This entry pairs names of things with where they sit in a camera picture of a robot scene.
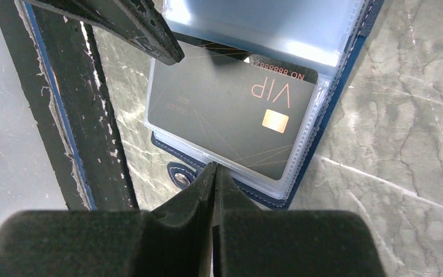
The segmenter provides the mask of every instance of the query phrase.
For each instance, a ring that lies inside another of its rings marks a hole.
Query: blue card holder
[[[367,37],[370,35],[372,27],[377,19],[377,16],[382,8],[384,0],[370,0],[365,6],[361,21],[357,23],[357,32],[353,38],[350,38],[346,45],[346,51],[344,58],[341,62],[341,70],[337,73],[333,85],[330,88],[327,101],[324,103],[321,109],[316,124],[310,136],[310,142],[308,143],[308,149],[305,157],[301,161],[301,166],[297,171],[297,175],[291,191],[285,199],[275,199],[268,195],[261,193],[260,191],[252,188],[251,186],[244,184],[239,180],[235,180],[235,183],[253,200],[266,205],[272,209],[287,209],[298,190],[299,184],[305,174],[306,169],[315,153],[318,143],[320,142],[325,128],[331,118],[333,110],[340,98],[341,93],[346,87],[347,80],[351,74],[351,71],[356,63],[359,53],[364,46]],[[176,158],[180,159],[189,166],[180,163],[170,163],[167,166],[168,173],[172,181],[180,188],[186,185],[186,179],[180,180],[176,176],[178,173],[182,176],[186,176],[187,182],[192,182],[195,177],[206,166],[205,163],[193,158],[190,155],[162,142],[156,137],[156,132],[152,132],[151,137],[152,144],[161,148],[162,150],[172,154]]]

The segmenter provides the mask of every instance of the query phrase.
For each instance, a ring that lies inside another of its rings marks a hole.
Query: card
[[[185,58],[156,61],[150,124],[279,180],[297,143],[318,73],[237,48],[175,34]]]

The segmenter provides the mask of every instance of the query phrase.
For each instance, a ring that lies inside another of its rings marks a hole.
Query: card holder
[[[251,180],[241,181],[243,178],[237,178],[236,174],[234,174],[239,187],[243,189],[251,198],[271,208],[287,208],[289,206],[294,193],[301,182],[306,167],[314,154],[315,148],[323,134],[323,131],[328,124],[331,113],[335,108],[335,104],[345,87],[345,83],[364,44],[364,41],[369,35],[369,32],[376,20],[382,3],[383,0],[371,0],[370,2],[366,2],[364,4],[364,8],[362,8],[362,11],[358,17],[359,21],[354,23],[354,29],[349,34],[348,41],[344,47],[343,53],[341,54],[340,61],[337,63],[335,76],[333,79],[330,78],[330,81],[327,84],[327,92],[324,97],[320,99],[320,109],[317,110],[318,113],[315,115],[314,120],[311,123],[311,127],[307,130],[308,134],[306,135],[305,141],[300,143],[300,147],[302,147],[301,155],[292,156],[292,158],[294,158],[293,166],[295,167],[295,170],[293,173],[288,175],[288,177],[291,179],[287,182],[286,187],[283,187],[278,191],[280,194],[275,195],[274,193],[268,193],[257,186],[257,184],[254,185],[253,182],[251,183]],[[172,24],[169,17],[166,19],[169,24]],[[155,74],[155,68],[152,70],[151,74]],[[266,124],[268,126],[275,125],[273,129],[281,128],[281,122],[284,122],[283,119],[285,119],[284,115],[281,116],[277,112],[272,113],[271,111],[269,112],[268,117],[270,119],[272,118],[273,123],[271,123],[271,120],[268,120]],[[163,129],[159,128],[152,128],[148,122],[147,125],[151,127],[151,129],[154,129],[154,133],[152,134],[152,143],[154,145],[180,158],[180,160],[194,168],[195,171],[199,171],[207,162],[215,160],[212,156],[206,154],[200,155],[199,152],[193,152],[192,147],[186,147],[184,143],[176,139],[175,136],[170,136],[169,132],[164,132]]]

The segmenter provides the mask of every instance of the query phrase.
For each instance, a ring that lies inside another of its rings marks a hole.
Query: card chip
[[[290,117],[285,114],[280,114],[277,111],[267,109],[262,125],[282,134],[286,130],[286,125],[288,124],[289,119]]]

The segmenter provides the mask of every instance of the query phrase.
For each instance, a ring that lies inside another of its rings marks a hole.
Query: gold chip
[[[290,117],[287,115],[267,109],[262,125],[282,134],[284,133],[284,130],[286,130],[286,125],[288,124],[289,119]]]

